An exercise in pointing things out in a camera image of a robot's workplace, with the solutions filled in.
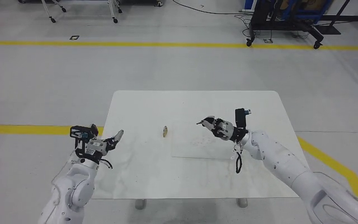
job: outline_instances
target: caster wheel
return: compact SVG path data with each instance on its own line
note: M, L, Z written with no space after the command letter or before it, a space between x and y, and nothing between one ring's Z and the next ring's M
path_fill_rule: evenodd
M314 49L318 49L322 44L320 42L315 42L314 45L313 45L313 48Z

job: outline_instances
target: floor marking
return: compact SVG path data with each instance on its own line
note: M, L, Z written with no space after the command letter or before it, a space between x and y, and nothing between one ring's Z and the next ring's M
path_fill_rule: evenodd
M70 127L71 126L0 125L0 134L49 134L69 136ZM98 127L98 131L99 135L102 135L103 127ZM303 140L301 137L297 136L297 139L304 151L344 176L349 182L353 193L358 195L358 176L352 170Z
M0 125L0 134L52 134L69 136L71 126L42 126L42 125ZM102 135L103 127L98 127Z
M246 44L237 43L177 43L177 42L100 42L100 41L0 41L0 45L11 46L106 46L106 47L152 47L152 48L246 48L314 50L311 45L290 44ZM319 50L358 50L358 46L334 45L321 46Z
M310 143L306 142L301 137L297 136L297 139L301 145L301 148L304 151L308 152L318 160L321 160L324 164L344 176L347 179L349 185L351 186L353 193L358 196L358 177L352 170L339 163L338 161L334 160L331 156L325 154Z

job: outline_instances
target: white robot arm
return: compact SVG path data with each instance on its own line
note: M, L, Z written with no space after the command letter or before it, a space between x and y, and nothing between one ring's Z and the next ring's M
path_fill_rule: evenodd
M65 176L53 183L52 196L41 213L39 224L80 224L84 218L84 206L95 189L94 180L100 161L108 151L114 150L123 135L123 130L108 139L97 139L97 127L73 126L70 136L76 139L75 152L79 157Z
M250 110L235 111L232 123L209 116L199 122L216 137L231 140L247 150L252 158L289 186L304 202L313 224L358 223L358 201L348 190L337 189L319 180L315 174L287 148L269 138L263 131L246 129L245 116Z

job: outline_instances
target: black wire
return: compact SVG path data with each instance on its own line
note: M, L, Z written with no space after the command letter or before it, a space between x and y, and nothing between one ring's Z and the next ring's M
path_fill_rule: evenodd
M238 152L236 152L236 153L237 153L237 155L238 155L238 157L237 157L237 159L236 159L236 173L238 174L238 173L241 171L242 159L241 159L240 153L238 153Z
M205 12L205 13L215 14L215 15L252 15L252 13L249 14L249 13L219 13L219 12L207 12L207 11L203 11L203 10L198 10L198 9L196 9L196 8L192 8L192 7L190 7L190 6L186 6L186 5L184 5L184 4L180 4L179 2L177 2L177 1L175 1L175 0L173 0L173 2L179 4L180 6L184 6L184 7L186 7L186 8L190 8L190 9L195 10L195 11Z
M349 22L356 22L356 21L346 21L346 22L335 22L335 24L346 24L346 23L349 23ZM331 23L328 23L328 24L319 24L319 25L316 25L316 26L324 26L324 25L329 25Z
M241 171L241 167L242 167L242 158L241 158L241 153L242 151L239 153L236 148L234 146L234 152L237 153L237 159L236 159L236 173L238 174Z

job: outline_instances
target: white table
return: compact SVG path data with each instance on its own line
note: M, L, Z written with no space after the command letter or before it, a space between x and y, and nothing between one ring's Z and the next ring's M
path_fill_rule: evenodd
M120 129L124 135L105 158L113 164L113 170L102 166L98 171L93 197L297 197L261 161L251 159L245 151L240 174L235 173L235 161L229 158L172 156L174 139L180 138L176 135L178 127L188 128L191 134L203 133L201 130L205 128L195 123L209 115L234 124L237 108L251 109L252 114L247 116L248 129L265 130L307 165L280 97L274 91L116 91L103 138L113 136ZM165 125L168 134L163 138ZM228 142L220 142L223 151L232 150L233 143L228 146Z

